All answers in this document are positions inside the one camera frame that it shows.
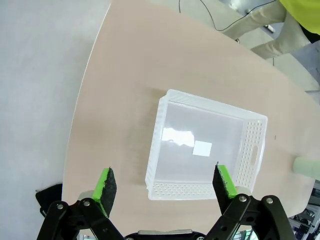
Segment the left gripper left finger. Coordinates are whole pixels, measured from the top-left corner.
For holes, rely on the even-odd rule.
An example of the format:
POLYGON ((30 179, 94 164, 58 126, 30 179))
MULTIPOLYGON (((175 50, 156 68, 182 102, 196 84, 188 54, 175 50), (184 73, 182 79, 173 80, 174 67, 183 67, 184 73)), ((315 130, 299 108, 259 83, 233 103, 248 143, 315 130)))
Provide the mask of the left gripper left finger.
POLYGON ((117 192, 112 168, 103 169, 93 193, 69 205, 53 202, 38 233, 38 240, 75 240, 81 230, 90 230, 97 240, 123 240, 109 219, 117 192))

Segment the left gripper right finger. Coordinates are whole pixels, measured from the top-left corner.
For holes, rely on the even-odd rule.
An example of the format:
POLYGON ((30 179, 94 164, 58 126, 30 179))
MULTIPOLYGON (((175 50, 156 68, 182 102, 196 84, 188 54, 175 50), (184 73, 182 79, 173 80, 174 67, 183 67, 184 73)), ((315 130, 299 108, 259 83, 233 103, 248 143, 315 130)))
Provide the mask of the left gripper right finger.
POLYGON ((240 226, 250 226, 259 240, 294 240, 295 236, 281 201, 275 195, 257 200, 238 193, 225 165, 214 169, 213 189, 221 216, 204 237, 232 240, 240 226))

